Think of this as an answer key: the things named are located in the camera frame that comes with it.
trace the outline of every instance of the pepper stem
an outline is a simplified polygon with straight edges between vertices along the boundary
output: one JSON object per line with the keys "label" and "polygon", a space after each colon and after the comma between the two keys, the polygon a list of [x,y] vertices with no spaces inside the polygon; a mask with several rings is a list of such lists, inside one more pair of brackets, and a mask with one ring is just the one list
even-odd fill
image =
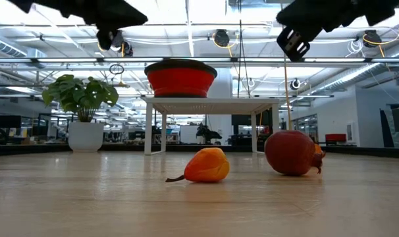
{"label": "pepper stem", "polygon": [[168,178],[168,179],[166,179],[166,182],[177,182],[177,181],[181,181],[184,179],[185,179],[185,176],[181,175],[178,178]]}

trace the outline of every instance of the pomegranate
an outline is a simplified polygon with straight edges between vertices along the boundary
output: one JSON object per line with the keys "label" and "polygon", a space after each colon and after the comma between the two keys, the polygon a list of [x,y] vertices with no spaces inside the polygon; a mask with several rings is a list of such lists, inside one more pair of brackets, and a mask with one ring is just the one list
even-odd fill
{"label": "pomegranate", "polygon": [[315,144],[304,133],[283,130],[267,139],[265,156],[275,171],[299,176],[312,167],[317,167],[320,174],[325,153],[316,153]]}

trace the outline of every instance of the red bowl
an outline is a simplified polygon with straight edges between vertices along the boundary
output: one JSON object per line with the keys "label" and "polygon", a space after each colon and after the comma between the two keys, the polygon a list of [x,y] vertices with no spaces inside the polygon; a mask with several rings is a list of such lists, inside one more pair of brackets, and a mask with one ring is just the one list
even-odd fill
{"label": "red bowl", "polygon": [[203,62],[166,59],[144,70],[154,97],[207,97],[217,71]]}

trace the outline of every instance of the fluorescent light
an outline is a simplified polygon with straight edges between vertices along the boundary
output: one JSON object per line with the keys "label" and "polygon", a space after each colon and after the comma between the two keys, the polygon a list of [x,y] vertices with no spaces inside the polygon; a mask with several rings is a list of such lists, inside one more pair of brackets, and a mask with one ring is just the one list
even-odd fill
{"label": "fluorescent light", "polygon": [[[248,95],[239,95],[239,98],[249,98]],[[274,97],[274,98],[286,98],[285,95],[251,95],[251,98],[262,98],[262,97]]]}
{"label": "fluorescent light", "polygon": [[210,58],[172,58],[172,59],[193,59],[200,62],[230,62],[230,58],[218,58],[218,57],[210,57]]}
{"label": "fluorescent light", "polygon": [[396,53],[395,55],[391,55],[391,57],[397,57],[399,56],[399,53]]}
{"label": "fluorescent light", "polygon": [[105,57],[102,53],[100,53],[100,52],[95,52],[95,54],[96,55],[100,55],[100,56],[102,56],[102,57]]}
{"label": "fluorescent light", "polygon": [[29,97],[30,95],[0,95],[0,97]]}
{"label": "fluorescent light", "polygon": [[330,98],[334,97],[334,95],[298,95],[301,98]]}
{"label": "fluorescent light", "polygon": [[154,95],[119,95],[119,98],[154,97]]}
{"label": "fluorescent light", "polygon": [[31,63],[31,59],[0,59],[0,63]]}
{"label": "fluorescent light", "polygon": [[115,88],[120,95],[137,95],[136,90],[134,88]]}
{"label": "fluorescent light", "polygon": [[129,62],[159,62],[163,58],[137,58],[137,57],[123,57],[123,58],[104,58],[105,62],[109,63],[129,63]]}
{"label": "fluorescent light", "polygon": [[317,63],[350,63],[350,62],[364,62],[365,59],[349,59],[349,58],[315,58],[305,59],[305,62],[317,62]]}
{"label": "fluorescent light", "polygon": [[96,58],[38,59],[41,63],[95,63]]}
{"label": "fluorescent light", "polygon": [[38,93],[35,90],[29,89],[29,88],[24,88],[24,87],[18,87],[18,86],[9,86],[7,89],[14,90],[16,92],[22,92],[22,93]]}
{"label": "fluorescent light", "polygon": [[372,63],[399,63],[399,58],[393,58],[393,59],[372,59]]}
{"label": "fluorescent light", "polygon": [[245,58],[245,59],[240,59],[241,62],[284,62],[284,58]]}

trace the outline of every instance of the orange bell pepper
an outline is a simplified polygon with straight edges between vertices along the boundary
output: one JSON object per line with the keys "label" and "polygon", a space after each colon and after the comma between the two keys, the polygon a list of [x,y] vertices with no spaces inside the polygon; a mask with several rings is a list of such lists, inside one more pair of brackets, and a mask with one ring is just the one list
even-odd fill
{"label": "orange bell pepper", "polygon": [[225,153],[220,148],[204,148],[197,152],[186,165],[184,175],[166,182],[189,180],[192,182],[218,182],[226,178],[230,170]]}

